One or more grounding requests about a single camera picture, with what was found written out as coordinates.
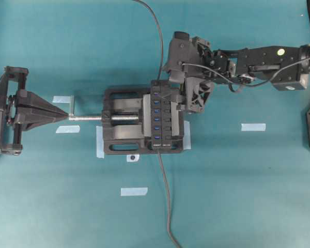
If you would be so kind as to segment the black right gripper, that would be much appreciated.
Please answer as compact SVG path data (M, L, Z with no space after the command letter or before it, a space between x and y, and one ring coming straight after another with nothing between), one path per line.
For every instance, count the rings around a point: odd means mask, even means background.
M214 90L211 73L204 65L204 52L210 42L191 38L188 33L176 31L169 44L164 71L168 73L168 83L173 87L170 100L176 103L175 110L188 113L202 113L206 102Z

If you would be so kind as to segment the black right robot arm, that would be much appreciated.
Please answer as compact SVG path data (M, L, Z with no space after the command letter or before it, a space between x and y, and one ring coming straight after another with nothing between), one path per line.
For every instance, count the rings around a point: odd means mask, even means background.
M173 89L160 96L188 113L204 111L215 85L233 93L270 83L277 90L304 90L310 75L310 44L212 50L210 42L174 32L164 66Z

